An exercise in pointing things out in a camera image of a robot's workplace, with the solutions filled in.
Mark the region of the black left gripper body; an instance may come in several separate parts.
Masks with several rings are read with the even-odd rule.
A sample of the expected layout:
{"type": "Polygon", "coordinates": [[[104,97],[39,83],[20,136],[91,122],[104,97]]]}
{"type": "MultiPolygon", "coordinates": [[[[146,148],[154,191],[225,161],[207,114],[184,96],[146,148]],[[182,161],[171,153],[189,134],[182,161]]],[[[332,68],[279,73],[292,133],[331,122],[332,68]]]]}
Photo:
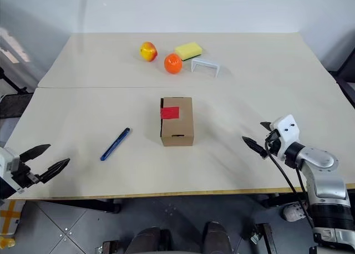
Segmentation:
{"type": "Polygon", "coordinates": [[[41,181],[41,178],[38,174],[31,172],[29,166],[26,165],[26,162],[33,160],[35,157],[25,158],[25,161],[19,159],[17,165],[12,169],[12,179],[21,187],[28,188],[34,184],[37,184],[41,181]]]}

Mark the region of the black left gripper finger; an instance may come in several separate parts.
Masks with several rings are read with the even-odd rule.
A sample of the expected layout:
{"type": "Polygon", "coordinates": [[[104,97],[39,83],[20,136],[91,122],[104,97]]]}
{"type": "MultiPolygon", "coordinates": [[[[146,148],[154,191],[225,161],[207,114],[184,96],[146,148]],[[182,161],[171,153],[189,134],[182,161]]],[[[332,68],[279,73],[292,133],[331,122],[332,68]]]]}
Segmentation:
{"type": "Polygon", "coordinates": [[[48,168],[48,170],[41,174],[38,179],[42,183],[47,183],[49,180],[57,176],[70,162],[70,158],[59,161],[48,168]]]}
{"type": "Polygon", "coordinates": [[[24,153],[19,155],[20,161],[23,163],[26,163],[29,160],[33,160],[36,157],[42,155],[48,148],[50,147],[50,144],[42,144],[35,146],[24,153]]]}

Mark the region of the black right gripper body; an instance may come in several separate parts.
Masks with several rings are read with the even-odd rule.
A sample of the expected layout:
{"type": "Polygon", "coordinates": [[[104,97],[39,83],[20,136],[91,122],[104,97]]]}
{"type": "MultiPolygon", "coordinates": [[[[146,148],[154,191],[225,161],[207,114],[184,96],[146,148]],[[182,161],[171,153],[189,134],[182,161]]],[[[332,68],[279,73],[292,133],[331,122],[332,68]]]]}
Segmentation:
{"type": "Polygon", "coordinates": [[[280,133],[277,129],[271,131],[265,139],[265,149],[270,154],[277,156],[281,147],[280,133]]]}

